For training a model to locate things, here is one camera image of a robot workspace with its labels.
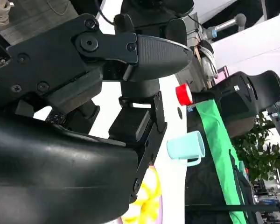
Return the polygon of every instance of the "green leaves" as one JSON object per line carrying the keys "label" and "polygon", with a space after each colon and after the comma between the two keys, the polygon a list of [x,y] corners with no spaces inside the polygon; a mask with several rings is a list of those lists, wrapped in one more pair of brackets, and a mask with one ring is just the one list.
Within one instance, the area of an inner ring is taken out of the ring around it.
{"label": "green leaves", "polygon": [[249,177],[255,179],[269,180],[268,173],[275,168],[280,168],[280,147],[279,145],[268,143],[263,148],[269,136],[267,127],[273,123],[267,120],[263,113],[256,116],[253,129],[245,135],[231,140],[238,158],[244,161],[246,168],[249,169]]}

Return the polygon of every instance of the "green towel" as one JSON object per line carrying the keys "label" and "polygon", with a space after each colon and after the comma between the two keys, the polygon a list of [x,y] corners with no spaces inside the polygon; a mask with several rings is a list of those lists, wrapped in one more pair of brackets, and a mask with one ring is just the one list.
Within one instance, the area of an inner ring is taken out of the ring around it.
{"label": "green towel", "polygon": [[[221,189],[227,205],[239,205],[233,168],[229,156],[229,149],[239,166],[238,157],[233,148],[221,115],[214,100],[204,101],[196,105],[202,119],[204,131],[210,146]],[[246,224],[243,212],[229,212],[234,224]]]}

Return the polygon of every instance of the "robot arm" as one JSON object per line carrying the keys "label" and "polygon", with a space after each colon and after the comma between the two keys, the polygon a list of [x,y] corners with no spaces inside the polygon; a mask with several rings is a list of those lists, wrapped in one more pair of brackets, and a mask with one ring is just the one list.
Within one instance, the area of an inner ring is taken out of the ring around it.
{"label": "robot arm", "polygon": [[[158,78],[183,69],[190,50],[134,33],[104,35],[95,17],[83,14],[7,51],[11,59],[0,68],[0,223],[98,224],[121,216],[166,131]],[[122,89],[110,138],[89,136],[91,125],[70,131],[69,122],[94,122],[91,99],[103,81]],[[55,111],[49,122],[32,118],[47,105]]]}

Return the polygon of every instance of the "red object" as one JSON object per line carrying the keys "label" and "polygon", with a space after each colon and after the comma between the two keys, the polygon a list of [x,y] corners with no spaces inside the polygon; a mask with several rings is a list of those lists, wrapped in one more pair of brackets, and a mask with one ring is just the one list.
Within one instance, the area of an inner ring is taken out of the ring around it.
{"label": "red object", "polygon": [[181,106],[193,104],[192,94],[187,84],[182,84],[175,88],[178,102]]}

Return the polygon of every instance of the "light blue mug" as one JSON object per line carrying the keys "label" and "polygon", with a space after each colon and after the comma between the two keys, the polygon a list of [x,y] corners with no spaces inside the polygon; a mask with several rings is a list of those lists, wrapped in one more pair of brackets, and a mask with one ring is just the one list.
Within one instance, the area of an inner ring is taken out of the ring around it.
{"label": "light blue mug", "polygon": [[188,163],[183,162],[188,167],[198,165],[201,162],[201,158],[205,157],[204,143],[199,131],[168,140],[167,151],[173,160],[197,159]]}

